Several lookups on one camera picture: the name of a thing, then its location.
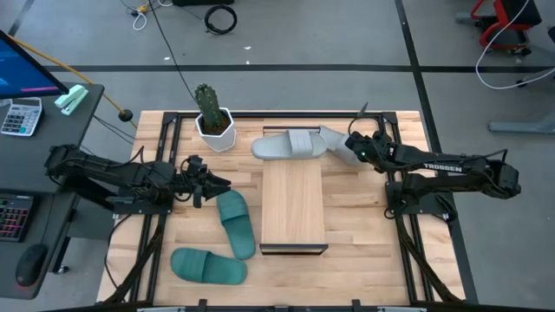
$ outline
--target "potted cactus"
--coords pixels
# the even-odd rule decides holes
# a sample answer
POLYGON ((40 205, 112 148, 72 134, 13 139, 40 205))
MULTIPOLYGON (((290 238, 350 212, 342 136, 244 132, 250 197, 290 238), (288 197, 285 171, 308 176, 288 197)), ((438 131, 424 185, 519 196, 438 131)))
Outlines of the potted cactus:
POLYGON ((227 108, 220 108, 216 91, 201 84, 194 91, 200 115, 195 120, 202 140, 214 151, 221 153, 235 146, 235 124, 227 108))

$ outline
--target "white cable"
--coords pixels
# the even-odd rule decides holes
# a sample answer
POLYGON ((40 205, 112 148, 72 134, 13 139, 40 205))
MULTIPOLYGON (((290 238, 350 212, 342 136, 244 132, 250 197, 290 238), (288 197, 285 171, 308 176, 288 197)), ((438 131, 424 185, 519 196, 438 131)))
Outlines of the white cable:
POLYGON ((158 0, 158 4, 161 5, 161 6, 172 6, 172 5, 173 5, 173 3, 170 3, 170 4, 163 4, 163 3, 162 3, 162 0, 158 0))
POLYGON ((135 21, 133 22, 133 29, 135 29, 137 31, 141 31, 147 26, 148 20, 147 20, 147 16, 145 16, 141 12, 137 12, 137 14, 138 14, 137 17, 135 18, 135 21), (145 19, 145 23, 142 24, 141 27, 137 28, 137 21, 139 21, 141 17, 145 19))
POLYGON ((540 79, 544 79, 548 75, 551 75, 551 74, 555 73, 555 68, 554 68, 551 71, 549 71, 547 74, 541 75, 540 77, 534 78, 530 81, 523 81, 521 83, 517 83, 517 84, 514 84, 512 86, 494 87, 494 86, 489 85, 487 82, 484 81, 484 79, 482 79, 482 76, 480 75, 480 71, 478 70, 478 67, 479 67, 480 63, 482 62, 482 59, 484 58, 484 55, 486 55, 486 52, 489 50, 489 47, 491 47, 493 42, 495 42, 495 39, 497 39, 497 37, 499 35, 501 35, 501 33, 503 31, 505 31, 505 29, 509 28, 509 26, 511 26, 517 20, 517 18, 519 18, 520 14, 522 14, 522 12, 524 11, 524 9, 528 5, 528 3, 530 3, 530 0, 527 0, 526 3, 524 3, 524 5, 522 6, 522 9, 520 9, 519 13, 513 18, 513 20, 509 24, 507 24, 507 26, 505 26, 505 28, 503 28, 500 32, 498 32, 497 35, 495 35, 492 40, 490 40, 490 42, 487 44, 487 47, 484 49, 484 52, 482 52, 482 55, 480 56, 480 59, 478 59, 478 61, 476 62, 476 74, 478 75, 478 78, 480 78, 480 81, 488 88, 492 88, 494 90, 507 90, 507 89, 510 89, 510 88, 516 88, 516 87, 526 85, 530 82, 534 82, 534 81, 538 81, 540 79))

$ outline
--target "gray slide sandal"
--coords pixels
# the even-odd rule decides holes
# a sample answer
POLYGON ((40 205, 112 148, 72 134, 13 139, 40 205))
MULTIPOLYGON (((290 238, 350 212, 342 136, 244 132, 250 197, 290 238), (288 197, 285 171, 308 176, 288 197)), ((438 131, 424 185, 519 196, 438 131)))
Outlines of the gray slide sandal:
POLYGON ((316 132, 289 129, 285 133, 252 142, 254 157, 265 160, 315 159, 326 153, 326 140, 316 132))
POLYGON ((326 126, 320 126, 320 135, 326 140, 328 149, 346 165, 359 166, 364 163, 358 160, 356 154, 345 146, 345 141, 349 138, 346 133, 340 133, 336 130, 329 129, 326 126))

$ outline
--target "cactus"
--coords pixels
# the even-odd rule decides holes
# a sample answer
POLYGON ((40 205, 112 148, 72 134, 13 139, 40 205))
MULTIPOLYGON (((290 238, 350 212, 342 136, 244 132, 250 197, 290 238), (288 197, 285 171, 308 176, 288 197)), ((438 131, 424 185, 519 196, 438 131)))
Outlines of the cactus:
POLYGON ((204 120, 204 128, 208 132, 223 131, 227 127, 224 115, 219 110, 216 91, 206 84, 201 84, 194 91, 194 97, 199 105, 204 120))

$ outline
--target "white hexagonal pot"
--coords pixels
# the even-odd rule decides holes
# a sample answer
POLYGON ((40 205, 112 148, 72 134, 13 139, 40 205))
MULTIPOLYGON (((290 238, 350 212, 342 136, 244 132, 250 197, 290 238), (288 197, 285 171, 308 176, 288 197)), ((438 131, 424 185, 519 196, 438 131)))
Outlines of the white hexagonal pot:
POLYGON ((200 128, 200 119, 202 118, 202 114, 199 114, 199 117, 197 117, 195 122, 197 123, 197 129, 199 129, 199 134, 202 140, 214 151, 222 153, 232 149, 235 146, 235 138, 237 137, 237 132, 235 131, 235 122, 233 121, 229 109, 221 107, 219 110, 221 110, 222 113, 226 114, 230 121, 229 126, 222 134, 203 134, 200 128))

